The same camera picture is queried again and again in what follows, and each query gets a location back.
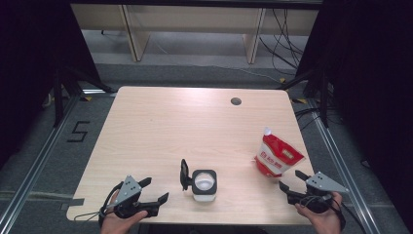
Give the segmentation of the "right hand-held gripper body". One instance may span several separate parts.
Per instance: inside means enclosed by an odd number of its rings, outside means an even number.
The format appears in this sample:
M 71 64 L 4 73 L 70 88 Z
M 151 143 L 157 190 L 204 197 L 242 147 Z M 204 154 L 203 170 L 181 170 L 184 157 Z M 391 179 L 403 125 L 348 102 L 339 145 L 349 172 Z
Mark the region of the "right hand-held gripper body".
M 290 190 L 290 194 L 286 195 L 287 203 L 289 205 L 299 204 L 317 214 L 324 213 L 332 207 L 332 192 L 349 192 L 348 188 L 322 172 L 309 176 L 304 182 L 306 192 L 298 193 Z

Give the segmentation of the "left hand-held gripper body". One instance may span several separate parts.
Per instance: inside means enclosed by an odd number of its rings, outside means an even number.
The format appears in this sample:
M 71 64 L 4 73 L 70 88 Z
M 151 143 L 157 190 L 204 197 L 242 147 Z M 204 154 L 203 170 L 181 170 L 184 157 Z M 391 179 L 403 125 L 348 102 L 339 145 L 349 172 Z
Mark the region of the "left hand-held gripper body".
M 136 181 L 131 175 L 126 177 L 114 202 L 113 211 L 117 217 L 128 218 L 141 211 L 146 211 L 147 217 L 158 215 L 160 205 L 157 201 L 139 202 L 143 188 L 138 183 L 139 181 Z

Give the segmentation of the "red and white sugar pouch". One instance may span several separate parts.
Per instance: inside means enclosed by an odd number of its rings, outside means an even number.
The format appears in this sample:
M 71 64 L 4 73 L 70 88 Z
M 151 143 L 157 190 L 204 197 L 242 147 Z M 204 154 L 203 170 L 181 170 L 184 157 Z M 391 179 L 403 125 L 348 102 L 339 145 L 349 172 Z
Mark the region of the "red and white sugar pouch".
M 304 159 L 301 152 L 275 136 L 268 127 L 264 129 L 261 145 L 254 157 L 256 168 L 266 177 L 280 177 Z

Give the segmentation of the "glass jar with black lid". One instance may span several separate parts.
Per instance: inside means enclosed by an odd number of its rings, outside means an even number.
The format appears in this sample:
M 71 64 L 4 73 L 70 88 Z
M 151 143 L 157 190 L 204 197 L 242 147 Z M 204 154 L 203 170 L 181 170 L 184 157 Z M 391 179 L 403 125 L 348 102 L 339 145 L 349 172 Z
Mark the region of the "glass jar with black lid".
M 184 159 L 180 164 L 180 183 L 183 190 L 192 187 L 196 202 L 212 202 L 217 192 L 217 173 L 214 170 L 195 170 L 189 175 L 189 168 Z

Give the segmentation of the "person's left hand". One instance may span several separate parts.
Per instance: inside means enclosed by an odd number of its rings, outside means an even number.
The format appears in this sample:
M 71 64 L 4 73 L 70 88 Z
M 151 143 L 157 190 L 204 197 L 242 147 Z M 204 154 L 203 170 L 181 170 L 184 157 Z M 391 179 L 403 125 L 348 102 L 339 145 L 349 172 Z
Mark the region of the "person's left hand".
M 100 234 L 128 234 L 131 228 L 148 216 L 146 211 L 141 211 L 128 218 L 119 218 L 110 213 L 103 219 Z

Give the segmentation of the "person's right hand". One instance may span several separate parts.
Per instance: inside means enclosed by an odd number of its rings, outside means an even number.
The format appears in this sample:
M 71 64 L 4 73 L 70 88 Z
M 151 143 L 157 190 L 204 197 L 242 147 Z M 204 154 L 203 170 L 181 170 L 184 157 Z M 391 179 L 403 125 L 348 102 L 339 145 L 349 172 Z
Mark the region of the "person's right hand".
M 340 218 L 335 211 L 340 210 L 342 196 L 338 192 L 332 192 L 331 195 L 334 199 L 334 209 L 329 209 L 322 214 L 313 213 L 308 208 L 295 204 L 297 213 L 306 217 L 312 223 L 317 234 L 341 234 Z

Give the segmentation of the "black tape floor mark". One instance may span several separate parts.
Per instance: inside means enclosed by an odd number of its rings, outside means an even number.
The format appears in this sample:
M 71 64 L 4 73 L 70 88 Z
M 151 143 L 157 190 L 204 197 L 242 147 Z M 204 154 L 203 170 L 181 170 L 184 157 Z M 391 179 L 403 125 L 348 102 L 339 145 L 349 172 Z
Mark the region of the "black tape floor mark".
M 71 136 L 67 142 L 83 142 L 88 134 L 86 127 L 90 124 L 90 121 L 77 121 L 72 129 Z

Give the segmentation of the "black tripod stand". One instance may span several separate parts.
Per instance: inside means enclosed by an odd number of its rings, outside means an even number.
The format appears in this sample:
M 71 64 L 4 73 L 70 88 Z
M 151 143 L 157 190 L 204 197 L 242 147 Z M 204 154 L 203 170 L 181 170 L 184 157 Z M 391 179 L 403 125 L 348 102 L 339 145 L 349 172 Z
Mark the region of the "black tripod stand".
M 303 92 L 307 98 L 313 98 L 316 94 L 319 94 L 320 119 L 327 128 L 328 77 L 323 69 L 310 69 L 309 71 L 296 75 L 291 81 L 282 84 L 280 90 L 286 91 L 303 81 L 307 81 L 307 85 Z
M 57 127 L 64 117 L 63 95 L 62 89 L 65 89 L 69 96 L 78 97 L 83 91 L 78 84 L 78 81 L 85 81 L 107 94 L 114 94 L 116 90 L 101 82 L 98 74 L 90 75 L 87 72 L 81 71 L 70 66 L 59 66 L 54 74 L 54 98 L 55 98 L 55 123 Z

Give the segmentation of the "dark curtain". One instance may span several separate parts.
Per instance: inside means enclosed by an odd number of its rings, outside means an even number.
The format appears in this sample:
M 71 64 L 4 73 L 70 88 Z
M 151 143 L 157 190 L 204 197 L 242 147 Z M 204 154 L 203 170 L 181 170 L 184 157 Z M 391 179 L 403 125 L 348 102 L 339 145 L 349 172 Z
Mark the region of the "dark curtain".
M 0 169 L 57 80 L 104 87 L 69 0 L 0 0 Z
M 413 0 L 320 0 L 298 70 L 322 63 L 334 100 L 413 233 Z

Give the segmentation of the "beige wooden desk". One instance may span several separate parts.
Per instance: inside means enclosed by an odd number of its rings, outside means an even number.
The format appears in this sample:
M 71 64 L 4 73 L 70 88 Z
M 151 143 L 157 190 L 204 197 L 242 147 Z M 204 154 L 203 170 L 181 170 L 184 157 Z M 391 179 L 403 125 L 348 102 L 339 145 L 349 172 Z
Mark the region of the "beige wooden desk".
M 175 7 L 73 4 L 71 9 L 82 29 L 124 31 L 131 57 L 140 61 L 152 32 L 199 32 L 241 34 L 246 60 L 254 63 L 261 35 L 279 34 L 277 20 L 286 20 L 284 32 L 308 36 L 316 10 Z

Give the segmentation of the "aluminium floor rail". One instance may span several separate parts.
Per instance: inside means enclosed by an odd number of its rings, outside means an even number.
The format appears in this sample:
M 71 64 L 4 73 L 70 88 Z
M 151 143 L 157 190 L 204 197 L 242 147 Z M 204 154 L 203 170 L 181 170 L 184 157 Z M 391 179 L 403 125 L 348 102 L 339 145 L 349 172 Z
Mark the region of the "aluminium floor rail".
M 349 198 L 354 205 L 354 209 L 358 215 L 358 220 L 360 221 L 362 227 L 366 234 L 381 234 L 380 228 L 378 227 L 371 210 L 368 208 L 367 203 L 360 193 L 357 187 L 356 181 L 351 175 L 349 168 L 347 167 L 338 146 L 333 139 L 333 136 L 328 128 L 321 121 L 321 114 L 319 113 L 319 107 L 317 103 L 310 98 L 308 100 L 309 106 L 315 108 L 316 111 L 312 113 L 313 118 L 316 122 L 317 128 L 320 132 L 321 138 L 327 147 L 330 157 L 341 177 L 344 185 L 350 190 Z
M 46 142 L 42 146 L 40 152 L 37 154 L 24 180 L 20 184 L 19 189 L 14 193 L 6 210 L 1 214 L 0 234 L 8 234 L 12 229 L 30 191 L 32 190 L 48 159 L 50 158 L 51 152 L 54 149 L 57 139 L 59 138 L 63 128 L 66 125 L 69 115 L 71 114 L 79 99 L 79 95 L 73 95 L 68 100 L 66 106 L 63 109 L 63 117 L 58 122 L 58 124 L 52 128 L 50 134 L 46 139 Z

